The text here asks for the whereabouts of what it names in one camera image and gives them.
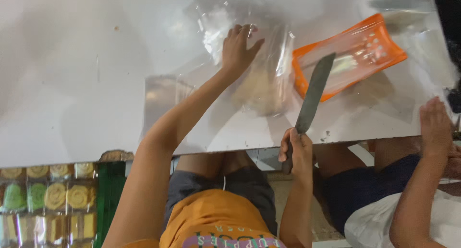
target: white shirt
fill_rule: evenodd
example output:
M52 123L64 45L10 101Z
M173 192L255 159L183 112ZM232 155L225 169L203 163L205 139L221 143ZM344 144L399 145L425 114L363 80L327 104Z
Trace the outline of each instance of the white shirt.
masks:
M346 240L354 248L394 248L389 229L401 193L387 196L349 216ZM461 247L461 197L437 190L431 212L431 237L448 248Z

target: orange t-shirt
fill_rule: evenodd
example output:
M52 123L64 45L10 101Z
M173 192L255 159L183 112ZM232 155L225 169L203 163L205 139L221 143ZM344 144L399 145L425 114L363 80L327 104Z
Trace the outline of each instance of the orange t-shirt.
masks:
M125 248L259 248L285 245L268 230L258 209L239 195L221 189L193 194L173 208L165 232Z

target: navy shorts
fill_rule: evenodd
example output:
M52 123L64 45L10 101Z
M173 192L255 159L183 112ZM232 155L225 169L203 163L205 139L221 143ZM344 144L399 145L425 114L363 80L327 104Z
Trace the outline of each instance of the navy shorts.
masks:
M412 154L390 164L379 173L374 171L374 167L356 168L326 179L322 194L336 230L344 234L344 225L356 210L403 192L419 159L418 155Z
M193 172L175 170L168 188L163 230L166 229L174 205L192 194L213 188L223 189L224 178L209 180ZM240 168L226 175L224 190L248 199L259 210L269 231L277 236L274 191L264 172L256 166Z

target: green packaged sweet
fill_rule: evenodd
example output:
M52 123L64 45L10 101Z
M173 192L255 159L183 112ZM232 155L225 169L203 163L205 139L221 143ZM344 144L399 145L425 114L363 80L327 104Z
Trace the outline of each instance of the green packaged sweet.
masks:
M44 197L47 191L47 186L43 183L34 183L29 186L27 190L27 203L29 205L29 211L43 208L45 205Z
M3 210L21 210L26 206L26 197L21 186L15 183L7 186L3 200Z

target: purple graphic on shirt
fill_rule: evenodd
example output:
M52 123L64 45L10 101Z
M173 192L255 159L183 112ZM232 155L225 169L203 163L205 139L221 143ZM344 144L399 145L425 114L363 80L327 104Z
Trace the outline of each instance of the purple graphic on shirt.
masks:
M237 240L233 240L227 235L221 235L219 237L200 235L191 236L184 240L182 247L187 248L191 246L219 248L286 248L280 240L273 237L253 238L251 236L241 236Z

